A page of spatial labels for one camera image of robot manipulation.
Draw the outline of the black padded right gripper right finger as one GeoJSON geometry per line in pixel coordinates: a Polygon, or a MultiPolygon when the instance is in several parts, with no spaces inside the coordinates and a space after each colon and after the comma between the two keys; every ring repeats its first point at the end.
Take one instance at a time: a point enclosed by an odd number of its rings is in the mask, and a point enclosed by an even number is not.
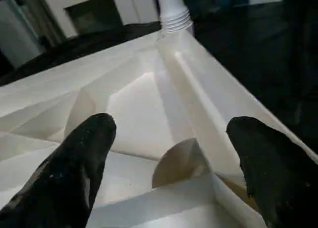
{"type": "Polygon", "coordinates": [[[318,165],[285,134],[249,116],[226,133],[239,156],[246,193],[268,228],[318,226],[318,165]]]}

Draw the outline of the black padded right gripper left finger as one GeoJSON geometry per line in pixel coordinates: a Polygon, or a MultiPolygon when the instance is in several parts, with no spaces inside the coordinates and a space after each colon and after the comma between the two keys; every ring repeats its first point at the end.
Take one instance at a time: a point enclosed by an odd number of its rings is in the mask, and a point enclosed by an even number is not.
{"type": "Polygon", "coordinates": [[[103,179],[117,126],[91,115],[35,169],[0,210],[2,228],[84,228],[103,179]]]}

